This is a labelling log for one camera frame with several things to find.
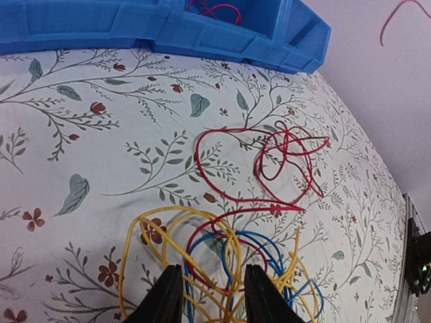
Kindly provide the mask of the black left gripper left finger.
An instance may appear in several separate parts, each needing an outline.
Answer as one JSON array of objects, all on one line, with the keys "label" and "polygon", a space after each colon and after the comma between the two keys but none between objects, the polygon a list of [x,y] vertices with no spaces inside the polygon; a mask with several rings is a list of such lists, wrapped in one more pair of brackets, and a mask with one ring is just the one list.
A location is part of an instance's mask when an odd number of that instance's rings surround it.
[{"label": "black left gripper left finger", "polygon": [[183,272],[181,265],[168,265],[125,323],[182,322]]}]

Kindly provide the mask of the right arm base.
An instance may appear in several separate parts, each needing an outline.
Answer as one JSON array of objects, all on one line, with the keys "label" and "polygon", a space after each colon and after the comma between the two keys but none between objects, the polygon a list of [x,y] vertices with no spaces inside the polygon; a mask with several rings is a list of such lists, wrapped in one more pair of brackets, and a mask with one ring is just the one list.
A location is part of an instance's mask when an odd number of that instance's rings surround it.
[{"label": "right arm base", "polygon": [[419,233],[413,218],[407,222],[405,278],[409,290],[416,297],[430,290],[430,232]]}]

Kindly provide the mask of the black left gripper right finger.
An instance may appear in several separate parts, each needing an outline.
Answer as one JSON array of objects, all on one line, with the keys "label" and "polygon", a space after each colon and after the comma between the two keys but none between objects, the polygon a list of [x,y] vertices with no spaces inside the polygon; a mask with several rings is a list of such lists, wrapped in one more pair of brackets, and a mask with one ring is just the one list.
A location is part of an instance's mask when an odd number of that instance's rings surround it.
[{"label": "black left gripper right finger", "polygon": [[303,323],[256,264],[246,266],[244,303],[248,323]]}]

